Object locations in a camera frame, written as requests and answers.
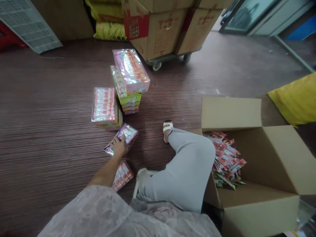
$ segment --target brown wood-grain floor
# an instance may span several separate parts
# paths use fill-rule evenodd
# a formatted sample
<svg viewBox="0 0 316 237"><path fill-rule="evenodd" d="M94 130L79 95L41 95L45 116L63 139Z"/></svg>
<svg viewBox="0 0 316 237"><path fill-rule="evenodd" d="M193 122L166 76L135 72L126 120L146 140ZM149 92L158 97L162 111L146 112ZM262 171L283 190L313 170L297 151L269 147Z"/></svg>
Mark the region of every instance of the brown wood-grain floor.
<svg viewBox="0 0 316 237"><path fill-rule="evenodd" d="M93 88L113 86L112 49L131 47L88 39L41 56L30 49L0 54L1 231L36 236L109 159L103 148L115 133L90 122ZM135 174L164 169L174 151L163 142L163 121L199 128L202 96L262 98L263 124L283 125L265 94L308 74L272 39L214 32L187 65L175 59L147 69L140 112L124 118L140 132L127 156ZM119 191L126 201L135 181Z"/></svg>

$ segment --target hand cart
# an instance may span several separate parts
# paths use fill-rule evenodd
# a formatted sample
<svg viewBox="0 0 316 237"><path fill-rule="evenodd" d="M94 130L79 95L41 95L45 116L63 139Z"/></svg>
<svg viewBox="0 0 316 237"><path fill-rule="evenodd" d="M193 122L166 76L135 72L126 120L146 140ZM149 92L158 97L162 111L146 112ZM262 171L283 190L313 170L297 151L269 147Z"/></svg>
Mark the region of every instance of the hand cart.
<svg viewBox="0 0 316 237"><path fill-rule="evenodd" d="M161 68L161 65L162 65L163 62L171 60L171 59L175 59L175 58L178 58L178 57L181 57L181 56L183 56L183 62L184 63L188 63L190 61L192 53L193 52L180 54L180 55L176 55L174 53L170 53L170 54L166 54L166 55L163 55L163 56L160 56L160 57L157 57L157 58L145 61L145 63L147 65L151 66L154 71L158 71Z"/></svg>

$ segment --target person's arm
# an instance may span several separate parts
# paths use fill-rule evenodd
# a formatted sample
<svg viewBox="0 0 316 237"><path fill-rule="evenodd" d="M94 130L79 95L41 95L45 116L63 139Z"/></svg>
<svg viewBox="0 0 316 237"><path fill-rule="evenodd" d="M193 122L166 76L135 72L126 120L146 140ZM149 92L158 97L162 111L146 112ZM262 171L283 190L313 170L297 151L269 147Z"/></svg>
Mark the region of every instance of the person's arm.
<svg viewBox="0 0 316 237"><path fill-rule="evenodd" d="M88 186L102 185L112 187L116 171L123 156L126 154L125 135L121 141L114 137L109 145L113 148L113 157L94 175Z"/></svg>

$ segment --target hand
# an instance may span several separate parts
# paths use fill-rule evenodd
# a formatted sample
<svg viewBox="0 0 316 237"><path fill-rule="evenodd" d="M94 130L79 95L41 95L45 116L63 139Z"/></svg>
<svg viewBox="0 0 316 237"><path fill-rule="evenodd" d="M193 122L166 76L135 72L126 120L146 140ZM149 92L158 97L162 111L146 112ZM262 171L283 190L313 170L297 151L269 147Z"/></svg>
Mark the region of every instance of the hand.
<svg viewBox="0 0 316 237"><path fill-rule="evenodd" d="M118 137L114 137L111 142L109 142L109 145L113 148L113 154L114 156L118 156L122 158L127 153L127 148L125 145L125 134L121 137L121 141L118 139Z"/></svg>

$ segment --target sleeve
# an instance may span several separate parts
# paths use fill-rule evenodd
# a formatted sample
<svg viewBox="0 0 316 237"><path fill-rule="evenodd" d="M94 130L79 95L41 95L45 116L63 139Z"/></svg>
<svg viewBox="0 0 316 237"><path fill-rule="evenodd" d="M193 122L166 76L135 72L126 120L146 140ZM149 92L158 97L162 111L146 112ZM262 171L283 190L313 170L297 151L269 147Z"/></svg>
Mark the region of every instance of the sleeve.
<svg viewBox="0 0 316 237"><path fill-rule="evenodd" d="M38 237L105 236L118 229L131 212L112 188L92 185L57 213Z"/></svg>

